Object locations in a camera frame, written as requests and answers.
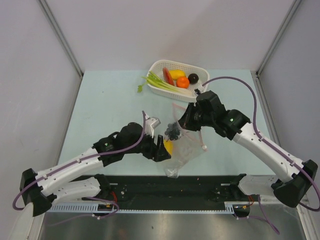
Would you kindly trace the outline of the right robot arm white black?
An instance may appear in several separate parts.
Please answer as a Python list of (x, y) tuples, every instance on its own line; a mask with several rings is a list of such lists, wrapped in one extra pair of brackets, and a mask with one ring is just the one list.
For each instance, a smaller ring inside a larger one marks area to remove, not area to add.
[(295, 208), (314, 183), (318, 170), (314, 161), (302, 161), (264, 137), (247, 116), (236, 109), (227, 110), (212, 91), (201, 93), (195, 103), (189, 103), (178, 123), (187, 131), (213, 128), (221, 137), (249, 150), (275, 173), (276, 180), (242, 174), (230, 188), (237, 201), (248, 195), (275, 196), (282, 204)]

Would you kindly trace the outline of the yellow fake bell pepper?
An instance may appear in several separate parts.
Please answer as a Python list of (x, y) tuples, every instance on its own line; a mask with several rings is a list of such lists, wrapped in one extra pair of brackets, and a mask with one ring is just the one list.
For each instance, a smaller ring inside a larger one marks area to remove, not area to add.
[(174, 143), (171, 140), (165, 140), (163, 142), (166, 151), (172, 156), (174, 150)]

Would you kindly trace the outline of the yellow fake lemon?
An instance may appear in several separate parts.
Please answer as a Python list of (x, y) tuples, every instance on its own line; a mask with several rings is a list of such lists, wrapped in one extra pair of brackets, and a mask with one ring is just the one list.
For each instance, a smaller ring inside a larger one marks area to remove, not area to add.
[(186, 76), (185, 72), (182, 70), (179, 70), (179, 69), (170, 70), (169, 73), (174, 81), (176, 81), (177, 79), (179, 79), (181, 77)]

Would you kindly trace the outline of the fake watermelon slice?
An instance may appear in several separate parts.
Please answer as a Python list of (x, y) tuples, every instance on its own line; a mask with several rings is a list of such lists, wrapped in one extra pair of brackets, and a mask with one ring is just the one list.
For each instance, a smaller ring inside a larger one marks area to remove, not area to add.
[(163, 78), (164, 78), (165, 82), (170, 84), (170, 85), (172, 85), (172, 86), (174, 86), (175, 83), (174, 83), (174, 80), (173, 80), (173, 78), (172, 78), (172, 76), (170, 74), (170, 71), (166, 67), (164, 67), (162, 69), (162, 73), (163, 73)]

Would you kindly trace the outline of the fake green lettuce leaf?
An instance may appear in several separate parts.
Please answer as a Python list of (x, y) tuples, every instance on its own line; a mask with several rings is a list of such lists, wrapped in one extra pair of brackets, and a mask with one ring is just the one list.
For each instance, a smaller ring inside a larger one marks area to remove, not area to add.
[(138, 85), (137, 92), (141, 93), (143, 91), (143, 87), (147, 84), (156, 87), (161, 90), (166, 90), (172, 93), (179, 93), (182, 95), (193, 96), (193, 92), (191, 90), (180, 88), (175, 85), (171, 85), (165, 81), (163, 81), (160, 77), (158, 77), (154, 72), (149, 71), (146, 77), (142, 77), (145, 79), (145, 83)]

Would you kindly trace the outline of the dark purple fake plum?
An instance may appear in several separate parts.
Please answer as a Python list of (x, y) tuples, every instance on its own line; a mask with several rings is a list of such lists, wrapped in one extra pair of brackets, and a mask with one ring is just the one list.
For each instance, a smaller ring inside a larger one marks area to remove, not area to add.
[(190, 85), (195, 85), (198, 83), (199, 81), (199, 76), (196, 74), (196, 73), (191, 73), (189, 76), (188, 76), (188, 80), (189, 80), (189, 84)]

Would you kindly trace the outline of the fake black grape bunch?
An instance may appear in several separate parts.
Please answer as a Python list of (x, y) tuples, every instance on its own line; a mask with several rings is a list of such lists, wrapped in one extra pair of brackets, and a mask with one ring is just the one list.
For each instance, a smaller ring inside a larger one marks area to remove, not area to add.
[(181, 130), (178, 122), (173, 122), (169, 123), (167, 125), (167, 129), (164, 132), (166, 138), (170, 141), (176, 141), (178, 140), (181, 136)]

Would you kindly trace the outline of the clear zip top bag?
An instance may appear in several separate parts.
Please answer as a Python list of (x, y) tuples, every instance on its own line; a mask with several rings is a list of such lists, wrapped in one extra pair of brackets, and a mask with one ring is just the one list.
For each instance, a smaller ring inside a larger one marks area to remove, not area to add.
[[(169, 118), (168, 124), (178, 122), (185, 111), (185, 107), (173, 103), (172, 116)], [(189, 131), (183, 129), (180, 125), (179, 128), (181, 137), (178, 140), (173, 141), (174, 148), (171, 159), (165, 160), (162, 164), (164, 173), (169, 178), (178, 178), (181, 168), (208, 150), (200, 130)], [(164, 132), (164, 141), (165, 140), (168, 139)]]

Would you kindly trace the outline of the orange fake orange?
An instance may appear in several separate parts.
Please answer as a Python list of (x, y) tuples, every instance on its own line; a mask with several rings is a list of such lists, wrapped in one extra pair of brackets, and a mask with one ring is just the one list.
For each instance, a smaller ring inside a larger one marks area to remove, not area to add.
[(180, 77), (176, 80), (176, 86), (178, 88), (182, 88), (182, 89), (187, 89), (189, 87), (190, 83), (188, 78), (185, 77)]

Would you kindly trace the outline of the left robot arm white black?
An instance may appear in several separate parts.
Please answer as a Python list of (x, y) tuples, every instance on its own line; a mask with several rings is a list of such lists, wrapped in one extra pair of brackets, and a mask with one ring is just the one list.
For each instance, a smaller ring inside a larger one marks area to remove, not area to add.
[(154, 162), (170, 159), (172, 154), (165, 146), (164, 137), (154, 137), (152, 131), (150, 123), (141, 126), (131, 122), (70, 161), (38, 172), (32, 168), (23, 171), (19, 189), (24, 204), (32, 205), (32, 215), (37, 217), (59, 202), (78, 198), (107, 199), (111, 188), (103, 175), (83, 181), (77, 178), (119, 162), (126, 154), (141, 154)]

